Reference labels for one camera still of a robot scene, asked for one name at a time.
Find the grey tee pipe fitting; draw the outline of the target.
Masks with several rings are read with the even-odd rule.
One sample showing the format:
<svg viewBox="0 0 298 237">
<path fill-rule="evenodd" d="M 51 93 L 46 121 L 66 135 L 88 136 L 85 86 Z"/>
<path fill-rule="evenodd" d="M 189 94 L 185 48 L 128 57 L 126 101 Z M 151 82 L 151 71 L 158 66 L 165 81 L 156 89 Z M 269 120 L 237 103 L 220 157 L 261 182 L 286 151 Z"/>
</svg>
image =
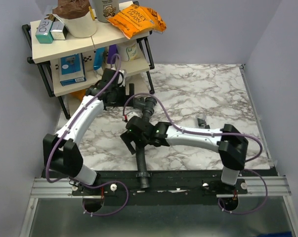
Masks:
<svg viewBox="0 0 298 237">
<path fill-rule="evenodd" d="M 145 99 L 144 97 L 139 97 L 139 98 L 133 98 L 132 99 L 132 107 L 135 109 L 143 110 L 145 107 Z"/>
</svg>

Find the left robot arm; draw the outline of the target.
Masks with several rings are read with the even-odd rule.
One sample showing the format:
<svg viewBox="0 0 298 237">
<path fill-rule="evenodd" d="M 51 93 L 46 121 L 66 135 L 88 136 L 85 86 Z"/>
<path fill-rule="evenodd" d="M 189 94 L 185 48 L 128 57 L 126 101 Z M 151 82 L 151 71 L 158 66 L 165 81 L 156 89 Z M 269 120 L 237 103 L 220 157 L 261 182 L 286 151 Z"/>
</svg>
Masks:
<svg viewBox="0 0 298 237">
<path fill-rule="evenodd" d="M 53 183 L 49 171 L 53 170 L 83 183 L 89 195 L 100 190 L 98 173 L 84 164 L 79 144 L 94 121 L 106 106 L 122 106 L 129 98 L 126 95 L 125 70 L 106 68 L 101 80 L 90 86 L 78 109 L 54 135 L 43 139 L 45 177 Z"/>
</svg>

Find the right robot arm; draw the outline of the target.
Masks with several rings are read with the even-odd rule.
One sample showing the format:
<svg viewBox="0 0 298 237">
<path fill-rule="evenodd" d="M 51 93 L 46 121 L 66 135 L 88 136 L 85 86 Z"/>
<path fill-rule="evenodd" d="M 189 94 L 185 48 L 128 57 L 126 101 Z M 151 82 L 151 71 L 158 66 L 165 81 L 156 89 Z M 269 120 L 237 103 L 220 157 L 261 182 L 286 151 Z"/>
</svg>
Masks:
<svg viewBox="0 0 298 237">
<path fill-rule="evenodd" d="M 245 167 L 248 140 L 231 124 L 219 129 L 187 128 L 158 122 L 153 125 L 142 118 L 133 116 L 126 124 L 126 132 L 121 135 L 132 154 L 137 147 L 151 145 L 189 146 L 210 150 L 219 154 L 223 164 L 218 188 L 227 194 L 236 188 L 239 173 Z"/>
</svg>

